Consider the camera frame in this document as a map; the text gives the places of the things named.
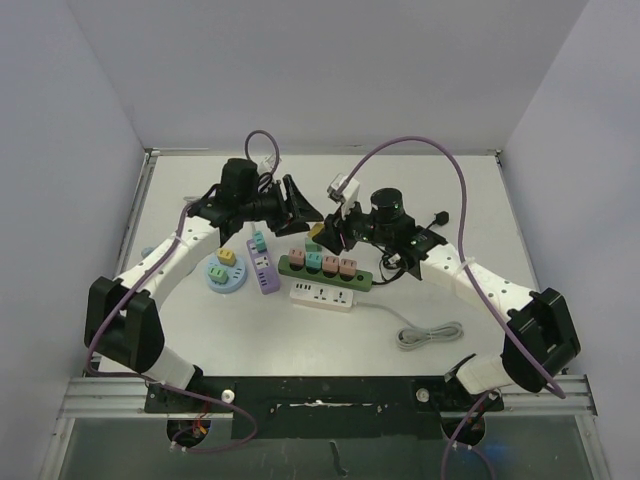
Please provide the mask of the yellow charger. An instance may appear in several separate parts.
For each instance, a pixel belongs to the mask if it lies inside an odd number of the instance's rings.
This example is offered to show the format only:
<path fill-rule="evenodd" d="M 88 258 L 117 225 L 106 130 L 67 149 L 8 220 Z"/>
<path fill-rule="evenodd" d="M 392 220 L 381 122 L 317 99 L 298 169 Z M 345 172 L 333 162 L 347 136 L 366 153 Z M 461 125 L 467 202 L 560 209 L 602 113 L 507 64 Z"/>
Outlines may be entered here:
<path fill-rule="evenodd" d="M 226 248 L 219 248 L 216 251 L 216 258 L 221 265 L 228 267 L 233 267 L 237 262 L 235 253 Z"/>
<path fill-rule="evenodd" d="M 311 230 L 308 232 L 308 237 L 314 239 L 317 235 L 321 234 L 324 231 L 323 223 L 316 223 L 311 227 Z"/>

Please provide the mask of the pink charger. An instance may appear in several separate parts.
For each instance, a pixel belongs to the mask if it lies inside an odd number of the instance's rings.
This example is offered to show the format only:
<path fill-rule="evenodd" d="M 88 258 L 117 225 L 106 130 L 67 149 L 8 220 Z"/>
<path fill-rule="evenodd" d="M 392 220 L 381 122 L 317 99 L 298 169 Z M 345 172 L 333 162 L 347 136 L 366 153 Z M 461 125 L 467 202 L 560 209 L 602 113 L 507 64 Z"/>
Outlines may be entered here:
<path fill-rule="evenodd" d="M 328 274 L 337 274 L 339 272 L 340 259 L 333 255 L 325 255 L 323 257 L 322 271 Z"/>
<path fill-rule="evenodd" d="M 303 267 L 305 265 L 306 252 L 298 248 L 291 248 L 288 252 L 289 264 L 295 267 Z"/>
<path fill-rule="evenodd" d="M 357 273 L 357 262 L 353 259 L 342 258 L 339 263 L 339 273 L 342 276 L 354 277 Z"/>

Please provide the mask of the teal charger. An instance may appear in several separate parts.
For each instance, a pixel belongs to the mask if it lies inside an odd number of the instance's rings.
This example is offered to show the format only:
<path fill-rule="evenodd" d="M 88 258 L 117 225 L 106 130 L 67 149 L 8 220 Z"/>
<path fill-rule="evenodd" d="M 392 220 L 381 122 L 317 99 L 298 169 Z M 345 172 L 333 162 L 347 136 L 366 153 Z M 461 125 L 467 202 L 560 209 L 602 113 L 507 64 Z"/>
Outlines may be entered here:
<path fill-rule="evenodd" d="M 267 250 L 266 241 L 261 231 L 255 231 L 252 234 L 253 245 L 257 252 L 262 253 Z"/>
<path fill-rule="evenodd" d="M 305 266 L 308 269 L 321 270 L 323 255 L 319 252 L 307 252 L 305 256 Z"/>

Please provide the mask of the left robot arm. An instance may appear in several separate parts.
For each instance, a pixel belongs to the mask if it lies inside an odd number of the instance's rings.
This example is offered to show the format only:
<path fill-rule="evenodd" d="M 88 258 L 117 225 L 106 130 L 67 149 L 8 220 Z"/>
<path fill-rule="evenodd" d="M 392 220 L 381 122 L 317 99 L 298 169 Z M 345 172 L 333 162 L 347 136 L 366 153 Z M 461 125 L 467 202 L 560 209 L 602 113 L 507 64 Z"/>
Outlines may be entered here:
<path fill-rule="evenodd" d="M 124 367 L 126 376 L 169 386 L 180 410 L 200 405 L 204 387 L 197 367 L 171 350 L 159 317 L 164 301 L 206 257 L 247 222 L 265 222 L 276 236 L 306 232 L 322 214 L 290 175 L 259 188 L 258 166 L 231 158 L 221 178 L 187 204 L 175 231 L 146 258 L 114 279 L 100 277 L 89 288 L 84 343 Z"/>

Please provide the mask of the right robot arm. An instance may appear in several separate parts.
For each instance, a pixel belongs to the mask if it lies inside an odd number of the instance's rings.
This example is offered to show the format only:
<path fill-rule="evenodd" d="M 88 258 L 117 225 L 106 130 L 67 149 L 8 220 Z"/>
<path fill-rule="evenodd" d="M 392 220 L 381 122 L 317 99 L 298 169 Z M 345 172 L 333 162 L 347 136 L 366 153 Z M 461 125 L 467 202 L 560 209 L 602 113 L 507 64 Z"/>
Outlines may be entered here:
<path fill-rule="evenodd" d="M 565 298 L 552 288 L 536 292 L 512 283 L 465 256 L 461 244 L 420 227 L 405 213 L 399 190 L 376 191 L 368 213 L 361 209 L 358 191 L 357 184 L 329 187 L 339 207 L 325 218 L 314 237 L 317 243 L 335 254 L 359 242 L 380 247 L 414 278 L 447 288 L 489 313 L 504 332 L 500 353 L 473 354 L 451 370 L 453 378 L 445 384 L 448 402 L 466 409 L 481 393 L 509 385 L 564 397 L 555 378 L 581 351 Z"/>

